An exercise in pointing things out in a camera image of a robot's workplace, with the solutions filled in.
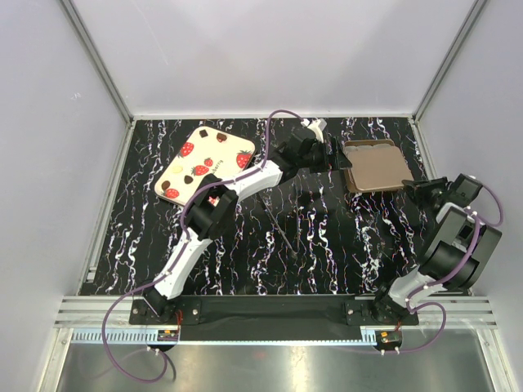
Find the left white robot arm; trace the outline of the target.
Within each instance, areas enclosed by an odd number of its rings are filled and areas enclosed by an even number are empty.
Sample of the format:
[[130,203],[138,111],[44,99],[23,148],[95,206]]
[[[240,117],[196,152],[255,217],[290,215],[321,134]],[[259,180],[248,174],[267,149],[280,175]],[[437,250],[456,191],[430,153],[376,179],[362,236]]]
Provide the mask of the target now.
[[222,179],[207,175],[181,214],[181,236],[159,276],[143,287],[148,314],[158,323],[176,315],[174,299],[183,292],[190,271],[207,247],[235,223],[239,202],[281,185],[301,169],[311,173],[352,167],[340,141],[321,127],[296,126],[289,138],[242,174]]

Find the metal tweezers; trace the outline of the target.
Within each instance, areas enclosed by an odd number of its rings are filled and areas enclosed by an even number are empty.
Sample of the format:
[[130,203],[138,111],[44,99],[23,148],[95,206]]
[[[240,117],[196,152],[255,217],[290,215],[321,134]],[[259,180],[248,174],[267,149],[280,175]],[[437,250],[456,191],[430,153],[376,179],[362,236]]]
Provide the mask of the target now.
[[302,191],[295,180],[256,195],[262,210],[273,225],[291,261],[300,253],[301,228],[299,209]]

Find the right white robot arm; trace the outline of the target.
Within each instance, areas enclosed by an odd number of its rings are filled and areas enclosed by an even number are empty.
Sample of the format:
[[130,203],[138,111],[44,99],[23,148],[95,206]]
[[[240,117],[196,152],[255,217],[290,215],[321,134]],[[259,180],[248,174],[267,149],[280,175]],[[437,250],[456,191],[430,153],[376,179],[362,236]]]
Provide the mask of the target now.
[[502,237],[503,209],[489,223],[472,202],[489,188],[473,176],[450,181],[404,180],[409,198],[436,214],[436,227],[417,256],[417,266],[380,287],[370,313],[379,323],[398,323],[418,311],[429,296],[467,291],[480,277]]

